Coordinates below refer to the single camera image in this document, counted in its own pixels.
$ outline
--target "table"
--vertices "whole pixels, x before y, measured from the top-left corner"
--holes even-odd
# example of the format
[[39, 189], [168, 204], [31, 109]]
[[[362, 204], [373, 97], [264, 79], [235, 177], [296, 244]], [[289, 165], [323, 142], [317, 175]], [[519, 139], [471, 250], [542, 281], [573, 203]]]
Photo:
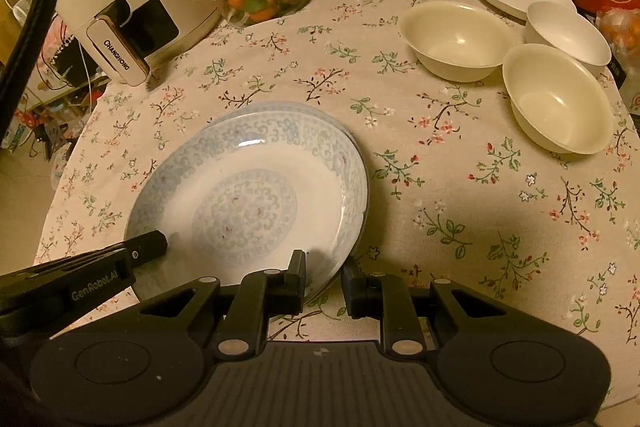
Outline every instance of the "table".
[[[597, 344], [613, 371], [606, 405], [639, 394], [640, 140], [609, 73], [609, 147], [557, 155], [519, 129], [500, 71], [475, 84], [435, 78], [398, 34], [429, 0], [312, 0], [238, 31], [217, 28], [145, 86], [110, 84], [62, 176], [36, 263], [123, 238], [140, 187], [207, 123], [268, 100], [318, 107], [350, 129], [372, 181], [365, 271], [428, 286], [455, 279]], [[459, 0], [485, 6], [481, 0]], [[523, 26], [500, 17], [522, 42]], [[137, 302], [120, 293], [78, 323]], [[270, 337], [370, 339], [333, 283]]]

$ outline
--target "plate center medallion pattern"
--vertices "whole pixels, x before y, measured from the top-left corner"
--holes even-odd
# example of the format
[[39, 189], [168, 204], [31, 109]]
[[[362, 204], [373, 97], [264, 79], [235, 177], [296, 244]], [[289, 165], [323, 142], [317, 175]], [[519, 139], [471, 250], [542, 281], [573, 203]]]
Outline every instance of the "plate center medallion pattern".
[[213, 187], [197, 208], [193, 237], [201, 255], [242, 266], [271, 253], [296, 219], [296, 194], [267, 169], [238, 172]]

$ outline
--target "floral tablecloth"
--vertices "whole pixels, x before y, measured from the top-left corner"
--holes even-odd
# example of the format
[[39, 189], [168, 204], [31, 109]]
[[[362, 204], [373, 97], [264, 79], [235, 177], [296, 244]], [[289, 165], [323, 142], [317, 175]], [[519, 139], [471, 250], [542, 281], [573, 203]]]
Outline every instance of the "floral tablecloth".
[[[499, 70], [457, 86], [416, 61], [397, 22], [428, 1], [311, 0], [244, 31], [220, 26], [147, 86], [111, 84], [66, 166], [36, 263], [122, 240], [140, 187], [207, 123], [258, 101], [303, 102], [364, 152], [370, 213], [354, 255], [365, 271], [417, 286], [449, 277], [583, 335], [612, 367], [606, 405], [638, 395], [640, 140], [612, 78], [599, 79], [616, 116], [609, 147], [548, 153], [515, 123]], [[522, 42], [523, 26], [500, 17]], [[129, 289], [80, 323], [135, 302]], [[334, 282], [270, 336], [370, 339], [378, 324], [351, 320]]]

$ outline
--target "flower print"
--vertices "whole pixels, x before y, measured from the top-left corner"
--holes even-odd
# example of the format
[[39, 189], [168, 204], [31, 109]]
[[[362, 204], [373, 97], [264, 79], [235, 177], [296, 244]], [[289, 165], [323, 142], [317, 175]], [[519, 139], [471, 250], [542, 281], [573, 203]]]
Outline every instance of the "flower print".
[[453, 131], [453, 124], [449, 120], [445, 120], [445, 122], [440, 126], [440, 130], [446, 134], [451, 134], [451, 131]]

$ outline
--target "air fryer handle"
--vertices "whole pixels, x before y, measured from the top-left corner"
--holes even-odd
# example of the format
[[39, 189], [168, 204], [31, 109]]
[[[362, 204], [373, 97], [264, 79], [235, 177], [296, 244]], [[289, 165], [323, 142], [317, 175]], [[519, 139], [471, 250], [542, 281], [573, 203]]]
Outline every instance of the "air fryer handle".
[[146, 81], [149, 65], [133, 50], [108, 15], [97, 16], [86, 35], [127, 84], [137, 86]]

